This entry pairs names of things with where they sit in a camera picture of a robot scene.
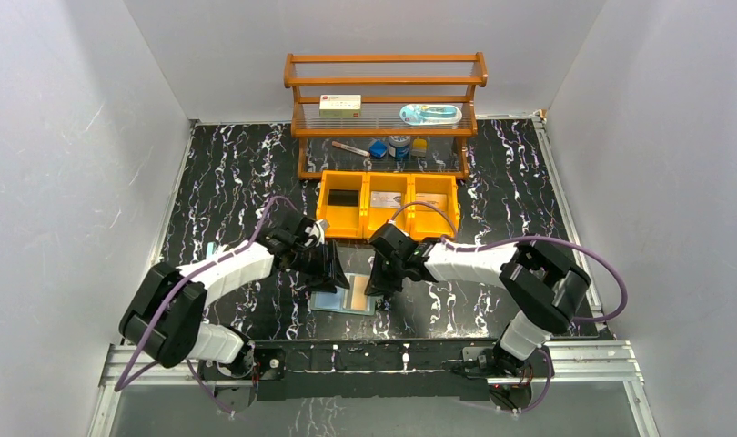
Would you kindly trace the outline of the green card holder wallet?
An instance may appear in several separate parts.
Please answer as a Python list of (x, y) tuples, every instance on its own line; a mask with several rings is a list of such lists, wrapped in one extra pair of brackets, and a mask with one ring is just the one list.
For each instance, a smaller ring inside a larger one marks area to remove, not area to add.
[(325, 291), (313, 291), (310, 295), (309, 307), (312, 310), (336, 312), (344, 314), (371, 316), (375, 314), (378, 298), (376, 296), (368, 296), (370, 302), (370, 310), (367, 312), (354, 311), (348, 308), (348, 297), (350, 292), (350, 282), (354, 274), (347, 274), (349, 287), (347, 289), (337, 289), (336, 293)]

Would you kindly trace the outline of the blue oval packaged item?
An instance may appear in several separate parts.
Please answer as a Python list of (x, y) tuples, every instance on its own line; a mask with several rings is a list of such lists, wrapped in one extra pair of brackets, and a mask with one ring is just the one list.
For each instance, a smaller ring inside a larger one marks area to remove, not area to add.
[(451, 104), (407, 104), (399, 110), (399, 118), (413, 127), (453, 126), (461, 121), (462, 112)]

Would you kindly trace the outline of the beige card in bin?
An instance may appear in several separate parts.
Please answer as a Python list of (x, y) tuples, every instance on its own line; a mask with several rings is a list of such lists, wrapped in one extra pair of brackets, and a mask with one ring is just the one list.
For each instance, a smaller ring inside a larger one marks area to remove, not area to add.
[(445, 211), (448, 208), (449, 196), (445, 193), (426, 193), (418, 192), (415, 197), (416, 201), (430, 204), (431, 206)]

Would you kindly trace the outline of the silver card in bin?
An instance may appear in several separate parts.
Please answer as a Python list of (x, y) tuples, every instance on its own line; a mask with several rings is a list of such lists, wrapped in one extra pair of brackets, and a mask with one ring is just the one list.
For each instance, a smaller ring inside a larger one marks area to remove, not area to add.
[(369, 206), (371, 208), (391, 208), (398, 209), (401, 207), (402, 194), (390, 191), (371, 191), (369, 198)]

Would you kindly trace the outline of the small blue object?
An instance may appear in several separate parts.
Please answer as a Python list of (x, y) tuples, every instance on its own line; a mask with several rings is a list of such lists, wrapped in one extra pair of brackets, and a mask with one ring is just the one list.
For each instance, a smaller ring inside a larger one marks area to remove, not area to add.
[(373, 140), (368, 146), (369, 156), (373, 159), (382, 159), (388, 154), (388, 147), (379, 140)]

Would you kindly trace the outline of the small yellow object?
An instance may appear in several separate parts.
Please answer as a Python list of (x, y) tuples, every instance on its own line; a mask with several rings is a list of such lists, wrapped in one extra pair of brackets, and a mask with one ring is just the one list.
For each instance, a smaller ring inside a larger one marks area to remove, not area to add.
[(429, 143), (426, 139), (418, 137), (412, 140), (409, 155), (414, 158), (424, 158), (427, 155)]

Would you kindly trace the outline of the brown white marker pen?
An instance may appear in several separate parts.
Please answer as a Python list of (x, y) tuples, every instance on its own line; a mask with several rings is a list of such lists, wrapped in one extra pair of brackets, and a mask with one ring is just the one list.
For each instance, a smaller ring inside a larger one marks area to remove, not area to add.
[(344, 143), (341, 143), (341, 142), (338, 142), (338, 141), (332, 141), (331, 142), (331, 145), (333, 147), (335, 147), (335, 148), (338, 148), (338, 149), (341, 149), (341, 150), (345, 150), (347, 152), (350, 152), (350, 153), (355, 154), (355, 155), (362, 156), (364, 158), (369, 158), (370, 157), (370, 153), (367, 150), (364, 150), (364, 149), (361, 149), (361, 148), (358, 148), (358, 147), (353, 147), (353, 146), (350, 146), (350, 145), (347, 145), (347, 144), (344, 144)]

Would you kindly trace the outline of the small white blue stapler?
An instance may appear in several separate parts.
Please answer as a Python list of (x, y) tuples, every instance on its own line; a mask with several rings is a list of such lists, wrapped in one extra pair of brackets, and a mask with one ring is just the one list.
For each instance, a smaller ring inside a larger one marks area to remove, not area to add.
[(212, 259), (217, 251), (217, 244), (215, 242), (208, 242), (206, 248), (206, 259)]

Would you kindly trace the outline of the round blue white tin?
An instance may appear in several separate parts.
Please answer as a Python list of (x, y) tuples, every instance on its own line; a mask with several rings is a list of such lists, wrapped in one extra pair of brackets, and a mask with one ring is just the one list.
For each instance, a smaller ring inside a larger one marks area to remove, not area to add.
[(411, 137), (410, 136), (389, 136), (388, 152), (396, 160), (405, 160), (409, 158)]

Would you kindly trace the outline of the orange three-compartment bin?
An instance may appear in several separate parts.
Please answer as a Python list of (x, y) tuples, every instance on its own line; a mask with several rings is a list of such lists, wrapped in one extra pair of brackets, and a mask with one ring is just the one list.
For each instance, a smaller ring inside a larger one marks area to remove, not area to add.
[(392, 220), (416, 241), (455, 238), (461, 220), (458, 184), (452, 175), (325, 171), (316, 218), (328, 223), (329, 239), (369, 239)]

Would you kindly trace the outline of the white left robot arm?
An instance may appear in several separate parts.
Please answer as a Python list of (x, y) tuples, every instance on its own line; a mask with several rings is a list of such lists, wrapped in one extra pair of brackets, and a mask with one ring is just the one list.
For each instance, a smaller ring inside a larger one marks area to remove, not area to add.
[(255, 343), (230, 327), (203, 321), (204, 309), (240, 287), (276, 270), (293, 270), (317, 290), (335, 292), (348, 280), (323, 219), (290, 210), (281, 222), (251, 241), (212, 259), (175, 267), (154, 265), (119, 322), (119, 333), (164, 368), (182, 361), (213, 361), (235, 377), (257, 364)]

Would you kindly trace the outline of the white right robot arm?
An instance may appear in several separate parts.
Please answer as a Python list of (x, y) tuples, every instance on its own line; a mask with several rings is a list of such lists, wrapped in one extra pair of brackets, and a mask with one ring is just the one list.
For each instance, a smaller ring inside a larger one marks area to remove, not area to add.
[(561, 251), (565, 241), (542, 236), (491, 247), (446, 238), (414, 240), (393, 223), (368, 240), (375, 255), (367, 293), (388, 297), (410, 281), (466, 281), (505, 289), (518, 314), (495, 345), (498, 357), (525, 361), (553, 335), (566, 332), (585, 300), (591, 278)]

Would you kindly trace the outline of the white red box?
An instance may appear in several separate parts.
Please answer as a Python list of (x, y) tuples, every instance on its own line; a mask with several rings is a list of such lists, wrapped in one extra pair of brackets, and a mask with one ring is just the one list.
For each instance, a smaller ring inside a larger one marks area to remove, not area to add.
[(361, 111), (361, 95), (321, 95), (318, 101), (318, 115), (324, 118), (359, 117)]

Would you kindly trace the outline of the black card in bin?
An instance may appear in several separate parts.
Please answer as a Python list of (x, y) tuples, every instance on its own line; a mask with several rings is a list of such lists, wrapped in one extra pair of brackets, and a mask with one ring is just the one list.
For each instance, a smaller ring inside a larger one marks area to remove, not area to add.
[(327, 204), (334, 207), (358, 208), (360, 205), (360, 191), (331, 189), (328, 192)]

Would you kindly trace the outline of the wooden shelf rack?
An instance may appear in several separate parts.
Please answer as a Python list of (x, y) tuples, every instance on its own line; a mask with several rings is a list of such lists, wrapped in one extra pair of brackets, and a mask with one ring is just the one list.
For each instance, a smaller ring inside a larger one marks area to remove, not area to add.
[[(298, 140), (298, 177), (318, 179), (308, 169), (308, 145), (320, 137), (450, 137), (459, 167), (458, 179), (469, 177), (468, 140), (478, 132), (475, 94), (488, 84), (481, 52), (468, 54), (296, 55), (286, 57), (283, 83), (293, 96), (290, 132)], [(361, 96), (361, 113), (324, 117), (324, 94)], [(450, 125), (412, 126), (400, 117), (406, 104), (452, 104), (461, 118)]]

